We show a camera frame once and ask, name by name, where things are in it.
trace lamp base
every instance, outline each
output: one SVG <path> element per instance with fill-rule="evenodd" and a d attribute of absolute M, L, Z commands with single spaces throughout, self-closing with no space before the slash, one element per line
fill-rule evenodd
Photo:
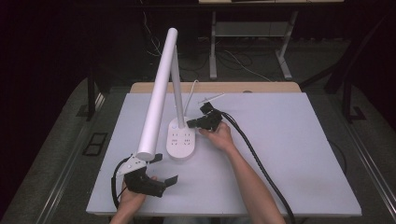
<path fill-rule="evenodd" d="M 186 161 L 195 150 L 195 129 L 191 129 L 185 123 L 180 129 L 177 125 L 177 118 L 169 123 L 166 150 L 169 156 L 176 161 Z"/>

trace person's right hand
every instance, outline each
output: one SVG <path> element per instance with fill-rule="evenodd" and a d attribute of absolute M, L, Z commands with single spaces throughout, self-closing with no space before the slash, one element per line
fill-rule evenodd
<path fill-rule="evenodd" d="M 219 124 L 219 127 L 214 132 L 210 132 L 206 129 L 200 129 L 199 133 L 203 136 L 206 136 L 215 147 L 227 153 L 236 149 L 235 145 L 233 144 L 231 129 L 223 121 Z"/>

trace person's right arm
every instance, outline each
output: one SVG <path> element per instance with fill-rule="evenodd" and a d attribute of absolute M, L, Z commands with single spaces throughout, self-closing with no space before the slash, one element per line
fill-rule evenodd
<path fill-rule="evenodd" d="M 221 122 L 215 132 L 199 132 L 226 153 L 252 222 L 285 223 L 270 191 L 234 145 L 230 127 Z"/>

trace floor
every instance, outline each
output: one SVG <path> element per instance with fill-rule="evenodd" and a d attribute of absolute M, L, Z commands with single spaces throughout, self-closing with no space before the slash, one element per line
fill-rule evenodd
<path fill-rule="evenodd" d="M 285 81 L 274 55 L 280 44 L 278 39 L 221 39 L 217 46 L 217 81 Z M 285 57 L 292 81 L 301 83 L 328 68 L 340 59 L 348 44 L 345 40 L 290 42 Z M 213 81 L 208 74 L 208 52 L 207 39 L 203 38 L 194 57 L 179 56 L 183 80 Z M 298 217 L 297 223 L 394 223 L 396 217 L 387 206 L 387 202 L 394 202 L 394 196 L 387 200 L 383 193 L 387 190 L 378 189 L 385 182 L 388 195 L 396 190 L 396 133 L 358 89 L 352 92 L 352 104 L 362 110 L 366 120 L 346 123 L 340 113 L 342 93 L 326 94 L 326 79 L 303 91 L 345 170 L 361 204 L 362 216 Z M 87 104 L 86 80 L 76 87 L 1 223 L 108 223 L 107 217 L 87 214 L 85 208 L 124 96 L 130 89 L 122 83 L 114 80 L 109 93 L 99 94 L 97 112 L 91 121 L 86 121 L 83 113 Z M 100 155 L 81 155 L 94 133 L 107 133 Z M 371 156 L 374 167 L 362 159 L 365 153 Z M 375 168 L 383 178 L 378 178 Z"/>

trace desk lamp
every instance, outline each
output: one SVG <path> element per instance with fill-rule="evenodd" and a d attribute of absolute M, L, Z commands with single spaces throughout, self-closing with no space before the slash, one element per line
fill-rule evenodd
<path fill-rule="evenodd" d="M 177 30 L 170 28 L 163 46 L 163 55 L 155 78 L 137 153 L 121 166 L 118 175 L 128 174 L 146 166 L 143 161 L 155 159 L 169 74 L 172 74 L 177 117 L 168 126 L 166 150 L 172 159 L 184 161 L 192 155 L 195 149 L 195 130 L 187 126 L 185 119 L 188 118 L 183 115 L 176 42 Z"/>

